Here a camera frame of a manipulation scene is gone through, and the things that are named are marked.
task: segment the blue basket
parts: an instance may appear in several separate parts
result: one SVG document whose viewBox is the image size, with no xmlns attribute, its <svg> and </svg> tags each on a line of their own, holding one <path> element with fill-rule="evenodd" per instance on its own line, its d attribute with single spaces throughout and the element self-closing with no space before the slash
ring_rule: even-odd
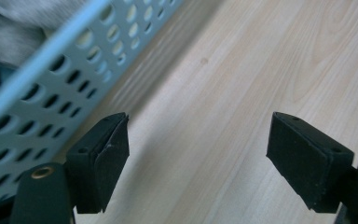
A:
<svg viewBox="0 0 358 224">
<path fill-rule="evenodd" d="M 0 87 L 0 201 L 52 159 L 181 3 L 92 0 Z"/>
</svg>

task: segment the perforated basket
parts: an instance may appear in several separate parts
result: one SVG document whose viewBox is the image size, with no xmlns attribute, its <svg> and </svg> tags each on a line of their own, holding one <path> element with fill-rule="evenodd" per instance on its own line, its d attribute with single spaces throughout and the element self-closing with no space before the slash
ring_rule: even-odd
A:
<svg viewBox="0 0 358 224">
<path fill-rule="evenodd" d="M 51 160 L 181 3 L 92 0 L 0 87 L 0 201 Z"/>
</svg>

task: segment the laundry basket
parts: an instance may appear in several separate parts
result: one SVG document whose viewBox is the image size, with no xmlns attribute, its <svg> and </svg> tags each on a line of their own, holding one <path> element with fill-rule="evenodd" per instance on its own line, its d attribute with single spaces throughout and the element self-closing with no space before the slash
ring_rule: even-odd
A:
<svg viewBox="0 0 358 224">
<path fill-rule="evenodd" d="M 0 87 L 0 201 L 50 161 L 181 0 L 90 0 Z"/>
</svg>

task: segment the light wood tabletop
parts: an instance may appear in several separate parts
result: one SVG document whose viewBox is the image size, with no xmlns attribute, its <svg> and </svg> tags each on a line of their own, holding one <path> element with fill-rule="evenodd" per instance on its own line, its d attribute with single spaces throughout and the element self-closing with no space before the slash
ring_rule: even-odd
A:
<svg viewBox="0 0 358 224">
<path fill-rule="evenodd" d="M 67 143 L 131 116 L 106 212 L 77 223 L 333 223 L 266 157 L 273 111 L 338 140 L 357 166 L 358 1 L 185 0 Z"/>
</svg>

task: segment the wood grain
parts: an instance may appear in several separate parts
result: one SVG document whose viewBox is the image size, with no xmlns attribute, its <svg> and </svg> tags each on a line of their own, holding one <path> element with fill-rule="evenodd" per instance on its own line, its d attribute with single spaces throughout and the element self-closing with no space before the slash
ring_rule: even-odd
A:
<svg viewBox="0 0 358 224">
<path fill-rule="evenodd" d="M 357 165 L 358 1 L 187 0 L 67 146 L 119 111 L 130 158 L 106 213 L 78 223 L 333 223 L 265 155 L 281 111 Z"/>
</svg>

